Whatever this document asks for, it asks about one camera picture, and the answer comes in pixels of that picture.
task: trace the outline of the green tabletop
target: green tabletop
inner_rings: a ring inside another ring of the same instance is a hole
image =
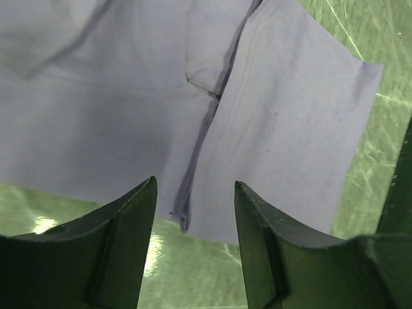
[[[332,234],[374,233],[412,106],[412,0],[301,0],[359,59],[385,65]],[[98,207],[0,185],[0,233],[41,232]],[[183,235],[156,220],[139,301],[141,309],[246,308],[238,248]]]

